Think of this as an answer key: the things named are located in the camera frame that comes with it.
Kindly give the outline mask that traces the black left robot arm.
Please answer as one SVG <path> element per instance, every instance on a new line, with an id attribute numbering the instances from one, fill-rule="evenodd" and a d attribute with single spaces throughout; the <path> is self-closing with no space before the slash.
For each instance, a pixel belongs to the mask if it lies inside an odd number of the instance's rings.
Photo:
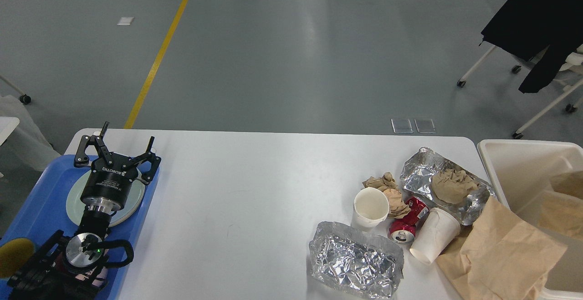
<path id="1" fill-rule="evenodd" d="M 133 262 L 162 163 L 127 156 L 100 132 L 42 172 L 1 240 L 3 300 L 113 300 Z"/>

